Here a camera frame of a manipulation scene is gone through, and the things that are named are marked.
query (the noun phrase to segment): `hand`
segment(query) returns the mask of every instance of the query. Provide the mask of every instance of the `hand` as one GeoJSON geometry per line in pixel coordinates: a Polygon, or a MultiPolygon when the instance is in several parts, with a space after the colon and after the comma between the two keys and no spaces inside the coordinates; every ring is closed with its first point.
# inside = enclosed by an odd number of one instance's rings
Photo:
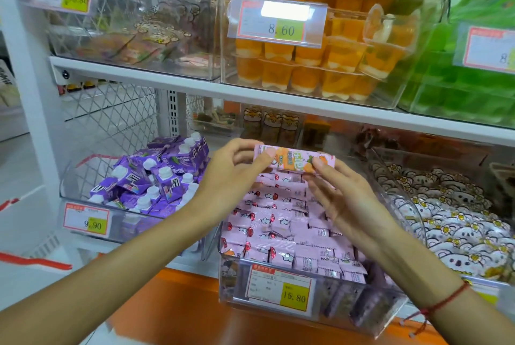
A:
{"type": "Polygon", "coordinates": [[[275,150],[268,147],[266,153],[261,153],[252,162],[254,147],[259,144],[263,143],[233,139],[216,151],[191,202],[209,209],[213,220],[225,218],[249,191],[258,174],[274,160],[275,150]]]}
{"type": "Polygon", "coordinates": [[[322,179],[304,177],[326,216],[368,258],[380,263],[384,244],[395,242],[403,230],[378,201],[367,180],[344,162],[337,159],[333,168],[313,158],[312,164],[322,179]]]}

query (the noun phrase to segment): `floor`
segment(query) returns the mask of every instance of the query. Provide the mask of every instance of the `floor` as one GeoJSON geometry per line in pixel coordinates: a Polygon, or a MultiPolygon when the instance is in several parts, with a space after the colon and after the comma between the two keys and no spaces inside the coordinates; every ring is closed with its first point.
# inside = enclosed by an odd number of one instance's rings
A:
{"type": "MultiPolygon", "coordinates": [[[[0,205],[6,200],[20,198],[37,191],[42,178],[35,157],[30,134],[0,142],[0,205]]],[[[39,269],[0,263],[0,310],[59,280],[62,275],[39,269]]],[[[117,336],[100,327],[91,333],[81,345],[141,345],[141,342],[117,336]]]]}

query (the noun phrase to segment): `red string bracelet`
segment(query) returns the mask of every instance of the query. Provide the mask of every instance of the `red string bracelet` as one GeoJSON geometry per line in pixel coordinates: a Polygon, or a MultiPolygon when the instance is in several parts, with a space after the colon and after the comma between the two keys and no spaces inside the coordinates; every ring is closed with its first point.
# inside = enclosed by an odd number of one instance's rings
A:
{"type": "Polygon", "coordinates": [[[417,313],[411,314],[410,316],[406,317],[405,319],[401,319],[399,324],[401,326],[404,326],[404,321],[406,319],[411,319],[413,317],[416,317],[417,315],[422,314],[425,317],[424,323],[422,323],[421,327],[419,327],[414,333],[409,333],[409,337],[415,338],[415,336],[419,335],[421,332],[423,332],[425,330],[426,326],[428,325],[429,315],[434,313],[436,310],[441,309],[447,303],[450,303],[460,293],[462,293],[464,290],[466,290],[467,287],[470,287],[470,284],[468,282],[466,282],[466,281],[463,281],[463,285],[460,288],[458,288],[456,291],[454,291],[454,293],[451,296],[449,296],[448,298],[446,298],[446,299],[442,300],[441,302],[435,304],[434,306],[428,307],[427,309],[421,309],[417,313]]]}

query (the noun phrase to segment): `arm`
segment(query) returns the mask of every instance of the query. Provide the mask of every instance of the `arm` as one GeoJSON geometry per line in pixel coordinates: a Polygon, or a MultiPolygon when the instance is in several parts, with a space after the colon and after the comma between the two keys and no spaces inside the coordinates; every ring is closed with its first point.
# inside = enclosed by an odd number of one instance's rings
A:
{"type": "MultiPolygon", "coordinates": [[[[340,160],[332,168],[314,159],[313,166],[323,179],[306,179],[326,215],[359,250],[381,265],[415,306],[434,306],[460,288],[461,278],[397,225],[366,179],[340,160]]],[[[513,323],[470,288],[429,319],[450,345],[510,343],[515,338],[513,323]]]]}
{"type": "Polygon", "coordinates": [[[273,160],[264,153],[254,163],[242,164],[252,160],[257,143],[230,141],[215,153],[195,197],[180,211],[0,312],[0,343],[80,343],[167,263],[232,211],[273,160]]]}

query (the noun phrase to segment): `candy pile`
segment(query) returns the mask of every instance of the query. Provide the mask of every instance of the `candy pile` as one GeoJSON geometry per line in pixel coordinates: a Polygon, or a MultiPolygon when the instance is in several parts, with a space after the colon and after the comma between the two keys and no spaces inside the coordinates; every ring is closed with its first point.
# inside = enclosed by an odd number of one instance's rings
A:
{"type": "Polygon", "coordinates": [[[186,139],[155,138],[147,148],[121,157],[91,189],[88,201],[135,213],[127,212],[122,222],[122,239],[130,239],[190,201],[209,163],[208,153],[197,132],[186,139]]]}
{"type": "Polygon", "coordinates": [[[509,224],[489,208],[483,189],[460,173],[434,168],[430,173],[395,163],[373,164],[379,184],[390,196],[411,229],[450,269],[469,276],[499,279],[515,248],[509,224]],[[413,205],[401,193],[411,197],[413,205]]]}
{"type": "MultiPolygon", "coordinates": [[[[266,147],[256,146],[255,155],[266,147]]],[[[224,221],[221,252],[365,284],[366,257],[333,227],[302,179],[300,173],[313,172],[311,157],[334,166],[332,155],[277,148],[275,171],[260,174],[224,221]]]]}

